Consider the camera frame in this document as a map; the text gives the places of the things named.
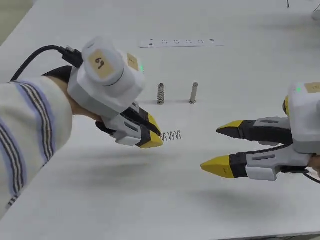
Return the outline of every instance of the black trigger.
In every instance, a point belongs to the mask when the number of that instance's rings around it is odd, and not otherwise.
[[[308,174],[309,171],[306,169],[306,166],[281,166],[280,171],[282,173],[291,173],[291,174]]]

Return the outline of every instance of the black cable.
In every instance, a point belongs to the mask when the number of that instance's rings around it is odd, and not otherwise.
[[[14,82],[16,81],[20,75],[23,73],[23,71],[27,68],[27,66],[40,54],[42,54],[43,52],[49,51],[49,50],[56,50],[59,53],[61,53],[62,55],[65,54],[67,52],[67,50],[65,48],[63,48],[62,46],[54,46],[54,45],[49,45],[49,46],[44,46],[39,48],[38,50],[36,50],[34,53],[32,53],[27,60],[25,60],[25,62],[21,65],[21,67],[19,67],[19,69],[16,71],[16,73],[13,75],[13,77],[11,78],[10,82]]]
[[[318,10],[318,8],[320,8],[320,4],[316,7],[315,10],[313,10],[314,12]]]
[[[318,179],[315,179],[314,177],[310,176],[309,174],[303,173],[303,175],[305,177],[307,177],[308,179],[310,179],[311,181],[314,181],[315,183],[320,184],[320,181]]]

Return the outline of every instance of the power strip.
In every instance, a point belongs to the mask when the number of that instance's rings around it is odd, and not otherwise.
[[[153,39],[142,40],[139,48],[177,48],[177,47],[222,47],[224,44],[214,38],[197,39]]]

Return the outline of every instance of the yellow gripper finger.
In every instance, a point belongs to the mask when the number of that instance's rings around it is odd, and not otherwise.
[[[202,170],[211,174],[227,178],[246,178],[248,177],[246,172],[247,158],[243,152],[218,156],[207,162],[201,164]]]

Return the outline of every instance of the metal spring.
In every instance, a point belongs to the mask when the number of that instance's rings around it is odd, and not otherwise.
[[[165,85],[163,83],[160,83],[158,85],[158,101],[157,103],[159,105],[162,105],[165,103]]]
[[[166,131],[161,134],[162,141],[172,141],[181,139],[181,131]]]

